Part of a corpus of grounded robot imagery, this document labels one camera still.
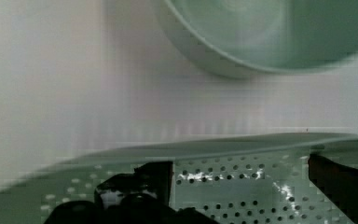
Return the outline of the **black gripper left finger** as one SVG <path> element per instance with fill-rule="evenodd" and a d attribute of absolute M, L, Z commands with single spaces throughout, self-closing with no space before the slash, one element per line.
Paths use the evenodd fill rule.
<path fill-rule="evenodd" d="M 171 161 L 148 162 L 99 184 L 94 200 L 56 206 L 43 224 L 219 224 L 192 207 L 169 206 Z"/>

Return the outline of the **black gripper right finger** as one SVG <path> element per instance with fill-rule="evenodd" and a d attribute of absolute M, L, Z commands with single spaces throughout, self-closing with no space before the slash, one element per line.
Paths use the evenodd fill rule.
<path fill-rule="evenodd" d="M 308 159 L 309 180 L 354 224 L 358 224 L 358 169 L 318 154 Z"/>

